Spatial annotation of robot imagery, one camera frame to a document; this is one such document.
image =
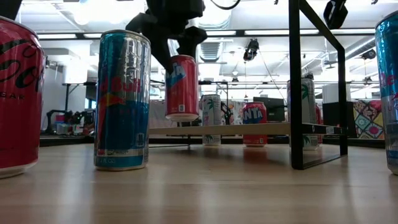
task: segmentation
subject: table surface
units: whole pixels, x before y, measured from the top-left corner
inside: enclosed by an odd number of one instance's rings
[[[103,172],[92,144],[43,147],[27,173],[0,180],[0,223],[398,223],[398,177],[381,149],[350,147],[304,171],[290,167],[285,145],[149,156],[145,169]]]

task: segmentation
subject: can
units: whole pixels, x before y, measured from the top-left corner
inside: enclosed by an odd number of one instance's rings
[[[302,122],[316,124],[317,114],[315,109],[315,92],[314,84],[310,78],[301,79],[301,99],[302,99]],[[287,82],[287,119],[290,122],[290,81]],[[289,145],[291,146],[291,138],[289,136]],[[318,136],[303,134],[303,149],[315,150],[318,147]]]
[[[317,115],[317,124],[322,124],[322,119],[321,119],[321,108],[318,106],[318,103],[315,103],[315,114]],[[322,143],[322,135],[318,135],[318,143]]]
[[[101,36],[94,164],[140,169],[148,162],[150,42],[126,30]]]
[[[0,178],[39,158],[45,57],[32,30],[0,16]]]
[[[267,123],[267,108],[263,102],[245,103],[243,106],[243,124]],[[244,134],[243,144],[247,147],[262,147],[267,144],[265,134]]]
[[[221,125],[221,98],[219,95],[205,95],[202,100],[202,124],[203,126]],[[206,146],[218,146],[221,144],[221,135],[205,134],[202,142]]]
[[[398,11],[376,26],[375,36],[387,166],[398,175]]]
[[[166,118],[176,122],[190,122],[199,117],[198,67],[188,55],[171,59],[173,72],[166,72]]]

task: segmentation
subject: red can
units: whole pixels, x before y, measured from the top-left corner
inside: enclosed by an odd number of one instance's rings
[[[171,58],[173,72],[166,73],[166,118],[176,122],[199,117],[198,67],[187,55]]]
[[[39,158],[44,52],[32,30],[0,17],[0,178]]]
[[[243,106],[244,124],[267,123],[267,108],[262,102],[245,103]],[[243,144],[247,147],[262,147],[267,144],[267,135],[243,135]]]
[[[322,124],[321,108],[319,108],[318,103],[315,104],[315,114],[317,115],[317,124]],[[318,143],[322,143],[322,135],[318,135]]]

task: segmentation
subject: blue can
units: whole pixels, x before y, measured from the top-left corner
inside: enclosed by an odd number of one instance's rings
[[[398,175],[398,11],[376,27],[384,139],[387,166]]]
[[[131,170],[148,161],[150,42],[111,30],[99,45],[94,164]]]

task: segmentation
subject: cable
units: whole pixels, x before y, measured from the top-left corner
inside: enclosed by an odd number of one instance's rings
[[[217,6],[218,8],[222,9],[222,10],[231,10],[233,8],[235,8],[236,6],[238,6],[238,4],[241,2],[241,0],[237,0],[235,4],[233,4],[232,6],[228,6],[228,7],[224,7],[224,6],[220,6],[219,4],[215,3],[214,0],[210,0],[215,6]]]
[[[282,92],[280,91],[278,85],[276,85],[275,80],[274,80],[274,78],[272,77],[271,72],[270,72],[269,69],[268,69],[268,66],[267,66],[267,64],[266,64],[266,61],[264,60],[264,57],[262,56],[261,51],[259,51],[259,52],[260,52],[260,56],[261,56],[261,58],[262,58],[262,62],[263,62],[264,65],[266,66],[266,69],[267,69],[267,72],[268,72],[268,74],[269,74],[269,77],[271,78],[271,80],[272,80],[272,82],[274,83],[276,89],[279,91],[279,94],[282,96],[282,99],[284,99],[284,101],[285,101],[285,103],[286,103],[286,105],[287,105],[287,101],[286,101],[286,99],[284,98]]]

